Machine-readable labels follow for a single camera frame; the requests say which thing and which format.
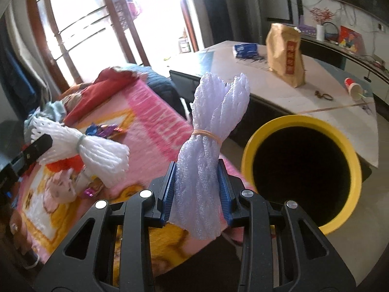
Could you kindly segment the white foam net bundle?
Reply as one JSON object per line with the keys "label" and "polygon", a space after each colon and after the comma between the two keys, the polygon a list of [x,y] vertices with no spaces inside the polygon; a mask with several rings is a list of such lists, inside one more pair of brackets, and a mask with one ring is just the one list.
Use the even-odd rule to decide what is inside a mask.
{"label": "white foam net bundle", "polygon": [[119,184],[129,170],[129,147],[116,141],[88,136],[75,128],[63,126],[45,117],[31,120],[31,141],[43,135],[52,138],[52,147],[38,158],[40,165],[80,156],[91,174],[97,176],[107,188]]}
{"label": "white foam net bundle", "polygon": [[170,223],[199,240],[213,240],[222,231],[217,176],[220,149],[242,120],[250,99],[245,74],[224,82],[206,73],[194,93],[193,132],[177,157]]}

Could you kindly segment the yellow rimmed trash bin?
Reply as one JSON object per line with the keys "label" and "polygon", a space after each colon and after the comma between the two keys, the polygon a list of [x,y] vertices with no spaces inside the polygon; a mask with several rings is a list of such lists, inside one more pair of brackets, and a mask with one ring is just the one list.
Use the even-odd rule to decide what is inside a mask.
{"label": "yellow rimmed trash bin", "polygon": [[304,115],[278,117],[256,130],[245,146],[241,170],[267,201],[298,203],[325,235],[353,214],[363,182],[347,137]]}

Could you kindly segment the red quilt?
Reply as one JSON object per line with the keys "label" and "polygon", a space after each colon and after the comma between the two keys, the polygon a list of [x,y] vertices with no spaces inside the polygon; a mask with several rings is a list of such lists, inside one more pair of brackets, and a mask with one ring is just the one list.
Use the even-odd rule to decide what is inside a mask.
{"label": "red quilt", "polygon": [[91,83],[72,86],[61,95],[66,109],[63,123],[71,126],[110,99],[119,91],[139,80],[139,74],[121,67],[108,67]]}

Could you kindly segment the purple candy wrapper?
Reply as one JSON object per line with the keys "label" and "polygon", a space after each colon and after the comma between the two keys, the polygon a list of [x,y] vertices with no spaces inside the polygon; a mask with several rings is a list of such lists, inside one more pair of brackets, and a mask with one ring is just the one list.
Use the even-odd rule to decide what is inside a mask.
{"label": "purple candy wrapper", "polygon": [[87,136],[96,136],[102,138],[113,138],[114,136],[123,133],[123,129],[118,127],[116,124],[113,125],[97,125],[91,124],[85,131]]}

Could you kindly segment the red paper cup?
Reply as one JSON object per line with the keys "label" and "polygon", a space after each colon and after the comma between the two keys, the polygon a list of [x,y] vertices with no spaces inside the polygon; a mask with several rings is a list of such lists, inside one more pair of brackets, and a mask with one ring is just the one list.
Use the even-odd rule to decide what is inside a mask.
{"label": "red paper cup", "polygon": [[353,101],[359,101],[364,98],[364,90],[360,84],[356,83],[352,78],[347,77],[344,81],[345,87]]}

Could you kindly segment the red picture box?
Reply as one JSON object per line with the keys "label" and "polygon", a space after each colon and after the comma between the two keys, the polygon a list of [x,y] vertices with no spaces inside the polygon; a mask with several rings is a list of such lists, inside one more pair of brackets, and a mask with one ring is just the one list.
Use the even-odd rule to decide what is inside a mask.
{"label": "red picture box", "polygon": [[364,55],[365,54],[365,45],[363,41],[363,36],[360,33],[346,28],[344,26],[340,27],[340,33],[338,37],[338,43],[340,47],[343,47],[354,54]]}

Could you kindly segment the coffee table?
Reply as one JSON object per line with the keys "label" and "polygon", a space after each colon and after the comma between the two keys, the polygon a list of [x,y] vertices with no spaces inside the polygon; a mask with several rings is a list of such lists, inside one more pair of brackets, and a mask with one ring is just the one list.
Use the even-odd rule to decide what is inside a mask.
{"label": "coffee table", "polygon": [[[180,54],[168,60],[174,71],[201,76],[206,72],[231,82],[236,75],[246,74],[251,93],[294,114],[323,120],[349,139],[364,160],[379,165],[379,130],[371,87],[367,81],[333,67],[328,63],[303,56],[305,85],[293,88],[268,68],[267,62],[237,59],[233,41],[225,41],[196,53]],[[344,81],[351,77],[364,90],[364,98],[353,101]],[[315,91],[330,94],[328,101],[315,96]]]}

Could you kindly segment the brown paper bag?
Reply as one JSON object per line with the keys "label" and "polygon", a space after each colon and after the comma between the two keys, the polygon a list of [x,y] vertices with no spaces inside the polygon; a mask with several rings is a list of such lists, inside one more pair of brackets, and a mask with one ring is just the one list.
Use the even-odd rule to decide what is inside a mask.
{"label": "brown paper bag", "polygon": [[300,50],[301,34],[295,27],[272,23],[266,37],[269,70],[298,88],[305,84],[305,67]]}

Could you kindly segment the tv cabinet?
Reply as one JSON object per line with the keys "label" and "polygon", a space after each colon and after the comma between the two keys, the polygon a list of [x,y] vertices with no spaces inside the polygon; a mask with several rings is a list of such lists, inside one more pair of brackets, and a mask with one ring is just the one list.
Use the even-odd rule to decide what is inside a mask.
{"label": "tv cabinet", "polygon": [[303,55],[324,61],[370,83],[373,94],[388,105],[388,70],[376,67],[368,55],[356,55],[330,42],[301,34]]}

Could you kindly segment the white vase red flowers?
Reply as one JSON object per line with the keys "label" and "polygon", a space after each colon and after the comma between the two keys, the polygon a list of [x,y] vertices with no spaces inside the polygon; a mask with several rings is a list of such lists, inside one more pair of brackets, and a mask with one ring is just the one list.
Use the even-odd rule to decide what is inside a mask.
{"label": "white vase red flowers", "polygon": [[320,9],[318,7],[314,7],[310,10],[310,14],[317,24],[316,39],[320,42],[324,42],[324,23],[330,21],[333,18],[334,13],[328,8]]}

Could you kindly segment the blue tissue pack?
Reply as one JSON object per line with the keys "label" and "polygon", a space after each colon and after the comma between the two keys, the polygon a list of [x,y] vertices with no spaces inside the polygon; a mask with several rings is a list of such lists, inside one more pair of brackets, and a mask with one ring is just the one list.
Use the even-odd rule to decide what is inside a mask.
{"label": "blue tissue pack", "polygon": [[236,44],[233,54],[237,59],[253,59],[258,57],[258,45],[255,43]]}

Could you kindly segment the pink cartoon blanket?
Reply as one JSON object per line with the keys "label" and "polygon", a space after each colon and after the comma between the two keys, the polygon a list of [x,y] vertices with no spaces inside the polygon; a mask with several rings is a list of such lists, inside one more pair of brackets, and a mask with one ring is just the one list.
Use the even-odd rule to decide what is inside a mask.
{"label": "pink cartoon blanket", "polygon": [[137,81],[116,93],[74,124],[84,132],[91,124],[117,124],[125,130],[120,142],[130,150],[129,171],[122,182],[103,189],[94,198],[81,196],[70,204],[46,204],[46,184],[53,172],[35,165],[20,186],[18,211],[32,238],[32,248],[46,262],[72,226],[99,199],[110,203],[126,201],[165,175],[177,159],[191,126],[145,82]]}

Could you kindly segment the light blue cloth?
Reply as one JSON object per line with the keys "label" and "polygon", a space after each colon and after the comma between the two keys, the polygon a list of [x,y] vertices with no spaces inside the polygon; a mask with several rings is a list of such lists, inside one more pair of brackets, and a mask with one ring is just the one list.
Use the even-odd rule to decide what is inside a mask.
{"label": "light blue cloth", "polygon": [[67,116],[65,105],[61,101],[47,102],[43,109],[38,107],[35,111],[31,112],[27,119],[24,121],[24,136],[26,140],[30,137],[32,132],[32,119],[33,117],[45,117],[52,121],[62,122]]}

